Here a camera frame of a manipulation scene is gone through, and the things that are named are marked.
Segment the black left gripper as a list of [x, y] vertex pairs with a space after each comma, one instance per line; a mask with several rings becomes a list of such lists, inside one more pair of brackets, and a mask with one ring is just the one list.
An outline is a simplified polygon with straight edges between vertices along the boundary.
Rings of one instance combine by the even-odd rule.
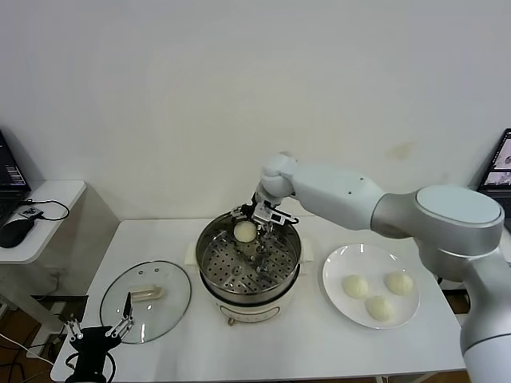
[[127, 293], [121, 320], [113, 327], [97, 326], [81, 330], [76, 318], [65, 321], [65, 328], [78, 352], [75, 373], [103, 373], [107, 353], [121, 344], [134, 325], [132, 295]]

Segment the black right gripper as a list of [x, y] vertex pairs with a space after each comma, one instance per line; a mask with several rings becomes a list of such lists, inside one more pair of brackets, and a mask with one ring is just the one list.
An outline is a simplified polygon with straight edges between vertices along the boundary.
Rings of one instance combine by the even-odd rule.
[[242, 204], [234, 207], [230, 215], [235, 221], [255, 221], [257, 237], [270, 239], [273, 236], [274, 223], [281, 222], [281, 214], [275, 209], [281, 199], [269, 195], [264, 190], [257, 190], [252, 197], [252, 204]]

